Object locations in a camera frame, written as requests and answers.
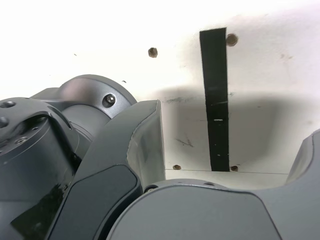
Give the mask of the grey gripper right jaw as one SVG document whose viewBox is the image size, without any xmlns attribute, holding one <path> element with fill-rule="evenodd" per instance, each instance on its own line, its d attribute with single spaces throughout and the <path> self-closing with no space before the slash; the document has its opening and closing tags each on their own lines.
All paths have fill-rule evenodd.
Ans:
<svg viewBox="0 0 320 240">
<path fill-rule="evenodd" d="M 256 190 L 167 180 L 135 200 L 109 240 L 317 240 L 320 133 L 303 142 L 284 185 Z"/>
</svg>

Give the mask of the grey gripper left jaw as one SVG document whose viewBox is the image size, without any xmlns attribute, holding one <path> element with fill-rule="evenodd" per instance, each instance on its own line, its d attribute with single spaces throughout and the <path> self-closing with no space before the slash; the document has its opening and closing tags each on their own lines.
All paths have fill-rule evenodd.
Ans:
<svg viewBox="0 0 320 240">
<path fill-rule="evenodd" d="M 163 181 L 161 103 L 138 102 L 99 132 L 48 232 L 50 240 L 104 240 L 146 187 Z"/>
</svg>

